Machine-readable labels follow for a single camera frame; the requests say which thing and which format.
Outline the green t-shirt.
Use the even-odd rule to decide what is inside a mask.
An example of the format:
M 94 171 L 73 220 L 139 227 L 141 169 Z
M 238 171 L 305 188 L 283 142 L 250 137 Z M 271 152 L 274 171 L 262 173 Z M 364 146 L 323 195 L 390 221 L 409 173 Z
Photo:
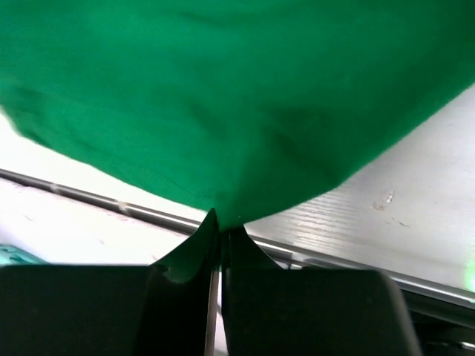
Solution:
M 28 139 L 227 229 L 347 180 L 474 83 L 472 1 L 3 1 Z

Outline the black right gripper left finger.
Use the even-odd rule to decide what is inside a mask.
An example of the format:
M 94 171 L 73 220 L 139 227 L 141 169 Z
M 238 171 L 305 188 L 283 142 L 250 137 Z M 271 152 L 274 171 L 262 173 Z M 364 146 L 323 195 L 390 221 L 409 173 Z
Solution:
M 149 266 L 6 266 L 1 353 L 212 355 L 218 257 L 210 211 Z

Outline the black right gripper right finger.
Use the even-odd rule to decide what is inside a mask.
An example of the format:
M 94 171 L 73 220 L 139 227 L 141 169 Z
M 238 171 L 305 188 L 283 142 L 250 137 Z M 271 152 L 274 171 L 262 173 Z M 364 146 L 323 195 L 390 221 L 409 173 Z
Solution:
M 402 293 L 380 271 L 285 269 L 244 228 L 220 238 L 229 354 L 421 354 Z

